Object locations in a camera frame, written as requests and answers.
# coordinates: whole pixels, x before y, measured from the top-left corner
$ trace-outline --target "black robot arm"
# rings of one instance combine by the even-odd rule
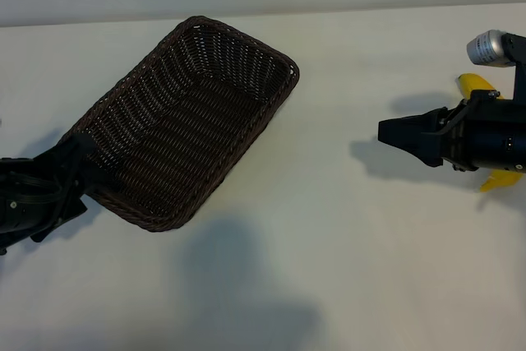
[[[102,177],[84,161],[94,149],[91,137],[80,134],[34,159],[0,159],[0,255],[25,238],[41,242],[86,211],[81,196]]]
[[[474,90],[455,109],[380,122],[378,140],[432,167],[446,160],[460,171],[526,173],[526,38],[490,30],[468,44],[468,55],[479,65],[515,66],[513,99],[496,100],[496,90]]]

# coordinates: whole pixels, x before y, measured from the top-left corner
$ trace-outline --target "silver cylinder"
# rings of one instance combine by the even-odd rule
[[[468,56],[476,65],[510,67],[514,66],[502,48],[502,30],[489,30],[482,33],[468,44]]]

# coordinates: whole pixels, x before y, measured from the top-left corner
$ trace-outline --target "yellow banana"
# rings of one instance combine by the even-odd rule
[[[493,86],[477,74],[463,74],[458,79],[459,88],[464,98],[471,97],[472,90],[494,90]],[[523,175],[516,172],[508,172],[506,170],[492,170],[487,181],[480,187],[481,192],[488,192],[491,189],[498,187],[510,187],[515,185]]]

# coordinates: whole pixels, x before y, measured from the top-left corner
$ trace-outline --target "white tabletop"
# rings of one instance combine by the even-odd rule
[[[526,5],[227,18],[300,82],[182,229],[148,233],[89,201],[0,260],[3,350],[524,350],[526,181],[431,169],[377,123],[511,69],[466,43],[526,34]],[[1,156],[49,148],[177,21],[0,29]]]

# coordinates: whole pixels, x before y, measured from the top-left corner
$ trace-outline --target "brown woven basket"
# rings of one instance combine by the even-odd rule
[[[91,196],[143,229],[183,226],[299,78],[288,57],[203,16],[179,24],[62,138],[90,134]]]

